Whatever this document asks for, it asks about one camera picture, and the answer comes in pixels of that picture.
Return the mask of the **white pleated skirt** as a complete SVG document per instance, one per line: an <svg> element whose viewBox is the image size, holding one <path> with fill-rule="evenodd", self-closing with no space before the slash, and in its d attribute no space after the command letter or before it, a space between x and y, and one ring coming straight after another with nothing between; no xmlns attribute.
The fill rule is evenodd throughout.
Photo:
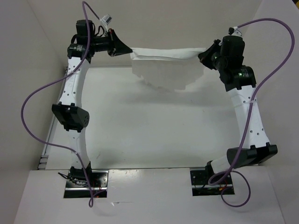
<svg viewBox="0 0 299 224"><path fill-rule="evenodd" d="M184 90L204 75L198 55L206 48L133 48L132 51L132 73L155 88Z"/></svg>

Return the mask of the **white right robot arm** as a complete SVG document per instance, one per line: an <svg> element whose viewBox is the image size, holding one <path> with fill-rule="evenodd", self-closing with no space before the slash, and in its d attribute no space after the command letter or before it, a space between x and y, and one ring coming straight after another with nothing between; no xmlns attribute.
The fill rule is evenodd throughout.
<svg viewBox="0 0 299 224"><path fill-rule="evenodd" d="M257 98L253 95L255 75L251 67L243 65L244 48L242 37L227 35L198 55L204 66L219 72L240 131L238 147L229 148L225 156L207 163L205 179L209 183L216 183L229 169L260 164L278 153L278 147L270 143L263 127Z"/></svg>

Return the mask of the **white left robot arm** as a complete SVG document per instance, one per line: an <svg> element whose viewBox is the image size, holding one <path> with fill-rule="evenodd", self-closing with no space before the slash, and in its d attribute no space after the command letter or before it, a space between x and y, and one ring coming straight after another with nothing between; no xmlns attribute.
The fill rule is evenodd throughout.
<svg viewBox="0 0 299 224"><path fill-rule="evenodd" d="M72 154L72 164L67 179L86 187L93 182L91 162L87 155L85 131L90 121L89 112L82 108L82 91L91 59L96 52L105 51L109 56L132 53L108 22L101 20L98 28L92 21L79 20L77 33L67 49L68 77L63 93L52 112L68 133Z"/></svg>

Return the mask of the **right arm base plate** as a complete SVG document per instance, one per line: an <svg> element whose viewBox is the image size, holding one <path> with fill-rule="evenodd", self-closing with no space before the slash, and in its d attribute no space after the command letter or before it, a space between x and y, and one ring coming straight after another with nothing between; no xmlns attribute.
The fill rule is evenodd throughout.
<svg viewBox="0 0 299 224"><path fill-rule="evenodd" d="M205 168L190 169L191 187L193 196L218 196L224 191L224 195L234 195L234 188L231 176L228 176L222 183L214 186L207 184L208 174Z"/></svg>

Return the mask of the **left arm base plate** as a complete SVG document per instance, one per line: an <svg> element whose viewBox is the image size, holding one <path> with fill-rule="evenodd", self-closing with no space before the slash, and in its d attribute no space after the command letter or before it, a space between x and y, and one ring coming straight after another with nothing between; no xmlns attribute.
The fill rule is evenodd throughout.
<svg viewBox="0 0 299 224"><path fill-rule="evenodd" d="M93 170L91 175L91 188L95 198L106 198L108 187L108 170ZM64 198L89 198L90 192L86 181L66 181Z"/></svg>

